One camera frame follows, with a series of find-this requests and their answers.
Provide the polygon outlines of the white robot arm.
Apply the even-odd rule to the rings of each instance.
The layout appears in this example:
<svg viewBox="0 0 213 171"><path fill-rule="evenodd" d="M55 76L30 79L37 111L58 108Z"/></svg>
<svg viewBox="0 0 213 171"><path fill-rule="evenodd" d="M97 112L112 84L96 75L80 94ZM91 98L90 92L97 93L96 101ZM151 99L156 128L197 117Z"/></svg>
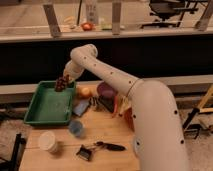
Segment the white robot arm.
<svg viewBox="0 0 213 171"><path fill-rule="evenodd" d="M190 171L180 115L168 86L144 81L97 56L93 44L72 49L64 73L76 80L88 70L131 100L140 171Z"/></svg>

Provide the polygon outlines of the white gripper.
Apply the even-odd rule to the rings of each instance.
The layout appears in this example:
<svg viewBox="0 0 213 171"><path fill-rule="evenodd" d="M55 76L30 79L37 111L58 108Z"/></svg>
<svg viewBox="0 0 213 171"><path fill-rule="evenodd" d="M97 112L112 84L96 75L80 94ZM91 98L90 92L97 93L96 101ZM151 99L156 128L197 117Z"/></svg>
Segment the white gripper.
<svg viewBox="0 0 213 171"><path fill-rule="evenodd" d="M63 75L69 78L69 81L75 81L78 79L84 72L84 68L70 60L64 68Z"/></svg>

